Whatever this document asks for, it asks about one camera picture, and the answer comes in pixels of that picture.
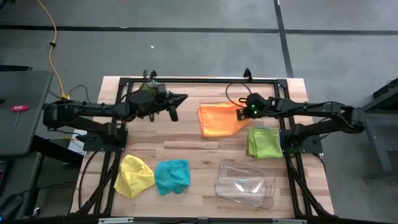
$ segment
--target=yellow cloth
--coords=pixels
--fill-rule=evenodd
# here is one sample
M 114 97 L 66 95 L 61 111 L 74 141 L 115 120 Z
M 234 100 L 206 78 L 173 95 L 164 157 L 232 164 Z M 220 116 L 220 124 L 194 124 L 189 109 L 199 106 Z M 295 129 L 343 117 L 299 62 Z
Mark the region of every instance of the yellow cloth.
M 114 183 L 114 188 L 120 194 L 135 198 L 143 190 L 155 184 L 152 170 L 142 159 L 132 155 L 126 155 Z
M 200 105 L 198 116 L 203 137 L 231 136 L 245 127 L 250 119 L 238 121 L 236 109 L 239 108 L 231 102 Z

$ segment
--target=clear plastic container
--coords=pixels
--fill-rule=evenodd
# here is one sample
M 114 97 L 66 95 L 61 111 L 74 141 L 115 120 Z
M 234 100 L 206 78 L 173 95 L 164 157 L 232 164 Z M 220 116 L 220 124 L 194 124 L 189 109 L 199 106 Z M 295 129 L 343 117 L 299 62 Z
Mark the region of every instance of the clear plastic container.
M 218 197 L 270 209 L 274 204 L 275 172 L 224 159 L 216 180 Z

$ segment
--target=towel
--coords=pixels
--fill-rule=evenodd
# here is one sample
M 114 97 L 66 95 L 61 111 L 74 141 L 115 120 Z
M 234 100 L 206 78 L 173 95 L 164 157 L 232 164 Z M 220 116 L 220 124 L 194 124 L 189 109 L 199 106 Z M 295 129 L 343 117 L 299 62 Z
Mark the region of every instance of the towel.
M 135 198 L 154 184 L 154 173 L 147 164 L 140 158 L 126 155 L 120 163 L 120 170 L 114 183 L 116 191 L 128 198 Z
M 256 159 L 283 157 L 278 129 L 249 128 L 248 154 Z
M 200 105 L 198 116 L 203 137 L 231 136 L 245 127 L 250 119 L 238 121 L 236 109 L 239 108 L 231 102 Z
M 187 160 L 163 161 L 155 169 L 155 183 L 160 195 L 180 194 L 191 183 Z

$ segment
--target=table leg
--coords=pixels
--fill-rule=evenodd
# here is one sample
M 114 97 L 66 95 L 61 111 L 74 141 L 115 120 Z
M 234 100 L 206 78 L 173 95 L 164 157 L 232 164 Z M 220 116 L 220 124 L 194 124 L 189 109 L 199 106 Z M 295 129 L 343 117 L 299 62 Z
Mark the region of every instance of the table leg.
M 81 154 L 65 149 L 62 146 L 36 135 L 33 137 L 30 150 L 40 152 L 43 156 L 51 157 L 71 165 L 80 166 L 83 161 L 83 156 Z

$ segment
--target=orange cloth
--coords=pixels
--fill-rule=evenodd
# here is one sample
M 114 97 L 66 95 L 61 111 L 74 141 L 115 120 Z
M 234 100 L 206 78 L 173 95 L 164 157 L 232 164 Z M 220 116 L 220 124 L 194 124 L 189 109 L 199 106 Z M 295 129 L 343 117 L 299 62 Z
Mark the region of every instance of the orange cloth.
M 198 115 L 203 137 L 231 136 L 245 127 L 250 119 L 238 121 L 236 109 L 239 107 L 231 102 L 200 105 Z

